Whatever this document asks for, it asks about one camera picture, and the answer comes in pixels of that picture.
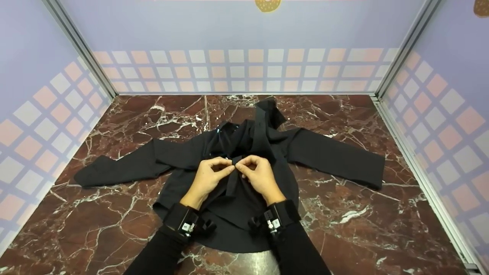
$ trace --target shirt sleeve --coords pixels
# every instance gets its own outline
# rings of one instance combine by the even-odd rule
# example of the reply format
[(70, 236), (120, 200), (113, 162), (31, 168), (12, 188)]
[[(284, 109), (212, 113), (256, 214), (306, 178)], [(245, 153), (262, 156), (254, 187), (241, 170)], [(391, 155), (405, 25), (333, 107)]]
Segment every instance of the shirt sleeve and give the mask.
[(306, 129), (292, 137), (287, 151), (290, 163), (299, 163), (374, 189), (382, 187), (383, 156)]

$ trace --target black long-sleeve shirt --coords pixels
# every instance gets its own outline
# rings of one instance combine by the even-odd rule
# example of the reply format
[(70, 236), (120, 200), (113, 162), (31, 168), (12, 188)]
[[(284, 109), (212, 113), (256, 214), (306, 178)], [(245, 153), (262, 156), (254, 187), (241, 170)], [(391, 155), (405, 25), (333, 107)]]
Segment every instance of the black long-sleeve shirt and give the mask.
[[(331, 275), (300, 223), (288, 225), (281, 232), (281, 239), (270, 245), (281, 275)], [(163, 225), (124, 275), (173, 275), (187, 244), (185, 238)]]

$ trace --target person's left hand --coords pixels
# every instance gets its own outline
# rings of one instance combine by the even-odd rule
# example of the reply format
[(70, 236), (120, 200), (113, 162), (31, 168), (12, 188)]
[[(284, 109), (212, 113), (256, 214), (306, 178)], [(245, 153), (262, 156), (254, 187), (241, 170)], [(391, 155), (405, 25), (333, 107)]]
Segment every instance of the person's left hand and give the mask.
[(199, 210), (202, 202), (216, 188), (219, 181), (234, 170), (232, 164), (232, 160), (221, 157), (201, 161), (194, 182), (180, 203)]

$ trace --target wrist-mounted device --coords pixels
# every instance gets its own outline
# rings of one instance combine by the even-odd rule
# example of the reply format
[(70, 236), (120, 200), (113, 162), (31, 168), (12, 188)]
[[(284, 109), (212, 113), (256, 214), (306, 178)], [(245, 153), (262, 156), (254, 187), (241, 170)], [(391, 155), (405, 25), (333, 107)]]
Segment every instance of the wrist-mounted device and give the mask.
[(274, 240), (280, 239), (281, 232), (290, 224), (301, 220), (295, 204), (291, 200), (271, 204), (263, 215), (251, 218), (248, 226), (251, 234), (268, 231)]
[(186, 238), (193, 234), (210, 236), (216, 229), (216, 224), (200, 218), (196, 209), (180, 203), (172, 205), (163, 219), (163, 224)]

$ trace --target checkered pattern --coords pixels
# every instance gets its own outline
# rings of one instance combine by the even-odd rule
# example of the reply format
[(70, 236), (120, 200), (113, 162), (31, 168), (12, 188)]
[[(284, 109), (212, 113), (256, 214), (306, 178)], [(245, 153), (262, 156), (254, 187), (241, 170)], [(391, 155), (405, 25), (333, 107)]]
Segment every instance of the checkered pattern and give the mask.
[(489, 117), (415, 52), (385, 100), (447, 211), (489, 266)]
[(34, 212), (110, 102), (78, 58), (0, 120), (0, 252)]
[(397, 48), (94, 52), (121, 94), (374, 92)]

